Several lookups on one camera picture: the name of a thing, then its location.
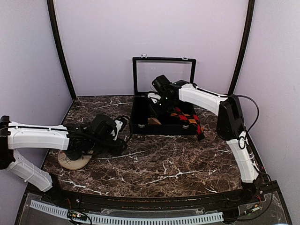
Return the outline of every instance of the marble table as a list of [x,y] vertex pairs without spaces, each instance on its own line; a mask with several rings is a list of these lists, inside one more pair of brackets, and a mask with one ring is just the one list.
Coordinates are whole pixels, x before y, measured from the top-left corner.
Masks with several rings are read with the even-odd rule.
[[[130,116],[132,102],[132,96],[78,97],[64,124],[87,123],[99,113]],[[233,154],[216,133],[217,117],[195,109],[205,129],[201,142],[195,136],[133,135],[119,157],[99,152],[84,168],[70,171],[50,150],[43,169],[56,174],[63,189],[95,195],[180,197],[241,188]]]

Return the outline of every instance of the beige plate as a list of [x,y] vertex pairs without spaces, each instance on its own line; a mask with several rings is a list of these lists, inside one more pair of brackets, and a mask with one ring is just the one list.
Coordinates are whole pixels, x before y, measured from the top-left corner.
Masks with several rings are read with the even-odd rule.
[[81,156],[80,159],[72,161],[70,160],[63,151],[58,153],[58,162],[59,164],[68,169],[68,170],[79,170],[88,164],[92,156]]

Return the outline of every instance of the white vent strip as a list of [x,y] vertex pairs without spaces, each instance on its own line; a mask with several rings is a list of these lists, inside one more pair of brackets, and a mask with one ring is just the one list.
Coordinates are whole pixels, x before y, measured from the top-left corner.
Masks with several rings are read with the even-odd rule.
[[[67,209],[48,205],[42,202],[31,200],[31,208],[37,209],[47,214],[67,219]],[[199,215],[192,217],[176,218],[126,218],[126,217],[109,217],[89,213],[94,225],[201,225],[223,221],[223,213],[212,213],[208,215]]]

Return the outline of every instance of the plaid fabric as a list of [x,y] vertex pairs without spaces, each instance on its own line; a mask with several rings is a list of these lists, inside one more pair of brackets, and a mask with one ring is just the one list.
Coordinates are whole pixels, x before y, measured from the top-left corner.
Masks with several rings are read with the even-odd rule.
[[188,124],[194,125],[197,127],[197,137],[198,140],[201,140],[204,138],[204,128],[200,126],[200,121],[199,117],[197,115],[189,115],[189,114],[184,114],[180,108],[176,107],[175,112],[171,114],[171,116],[177,117],[182,121],[185,121]]

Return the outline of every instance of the black case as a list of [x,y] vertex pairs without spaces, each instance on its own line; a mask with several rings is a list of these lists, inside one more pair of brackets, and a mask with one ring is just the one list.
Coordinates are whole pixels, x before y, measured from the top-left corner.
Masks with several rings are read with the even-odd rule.
[[[154,61],[154,62],[191,62],[190,83],[194,82],[196,59],[187,58],[162,58],[162,57],[133,57],[133,78],[135,97],[131,111],[131,122],[133,134],[141,135],[195,135],[195,126],[189,125],[178,118],[172,117],[169,113],[158,118],[161,125],[148,124],[150,115],[149,102],[143,97],[146,92],[138,91],[137,87],[137,61]],[[181,102],[179,108],[183,113],[194,114],[194,106],[191,103]]]

